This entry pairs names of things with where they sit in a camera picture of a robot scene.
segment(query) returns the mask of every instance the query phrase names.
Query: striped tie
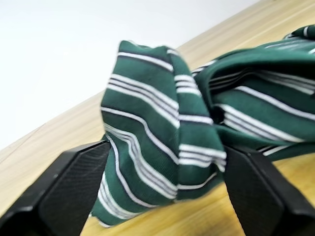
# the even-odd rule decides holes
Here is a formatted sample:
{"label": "striped tie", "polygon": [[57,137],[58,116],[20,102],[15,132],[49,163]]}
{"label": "striped tie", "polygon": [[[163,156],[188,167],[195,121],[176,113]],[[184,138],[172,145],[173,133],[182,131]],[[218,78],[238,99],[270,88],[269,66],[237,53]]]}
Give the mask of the striped tie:
{"label": "striped tie", "polygon": [[92,210],[111,227],[203,196],[222,181],[223,144],[271,160],[315,151],[315,27],[190,72],[167,47],[123,41],[101,102],[112,145]]}

